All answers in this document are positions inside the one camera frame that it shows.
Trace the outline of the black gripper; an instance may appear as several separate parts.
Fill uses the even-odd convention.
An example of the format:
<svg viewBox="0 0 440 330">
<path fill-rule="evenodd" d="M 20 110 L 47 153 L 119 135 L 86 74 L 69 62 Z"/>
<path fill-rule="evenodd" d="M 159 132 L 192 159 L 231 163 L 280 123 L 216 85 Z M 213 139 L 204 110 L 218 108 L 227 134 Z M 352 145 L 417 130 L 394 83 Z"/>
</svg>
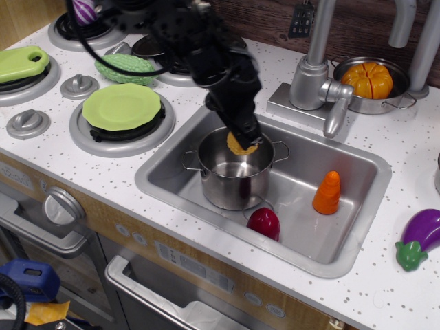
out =
<svg viewBox="0 0 440 330">
<path fill-rule="evenodd" d="M 187 63 L 194 82 L 208 90 L 205 103 L 221 118 L 231 151 L 252 151 L 263 143 L 254 115 L 254 98 L 261 90 L 253 55 L 238 47 L 205 47 L 189 53 Z M 251 145 L 245 148 L 251 138 Z"/>
</svg>

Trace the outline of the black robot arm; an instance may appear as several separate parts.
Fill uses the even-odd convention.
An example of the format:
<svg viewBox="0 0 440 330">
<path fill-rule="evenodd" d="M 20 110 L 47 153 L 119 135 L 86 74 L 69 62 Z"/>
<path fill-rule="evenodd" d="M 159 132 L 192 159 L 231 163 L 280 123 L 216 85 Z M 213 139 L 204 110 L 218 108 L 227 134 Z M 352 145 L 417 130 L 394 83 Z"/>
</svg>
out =
<svg viewBox="0 0 440 330">
<path fill-rule="evenodd" d="M 229 29 L 207 1 L 96 1 L 97 15 L 128 34 L 148 34 L 172 62 L 187 66 L 207 108 L 217 113 L 243 149 L 263 141 L 254 115 L 261 90 L 256 61 L 230 45 Z"/>
</svg>

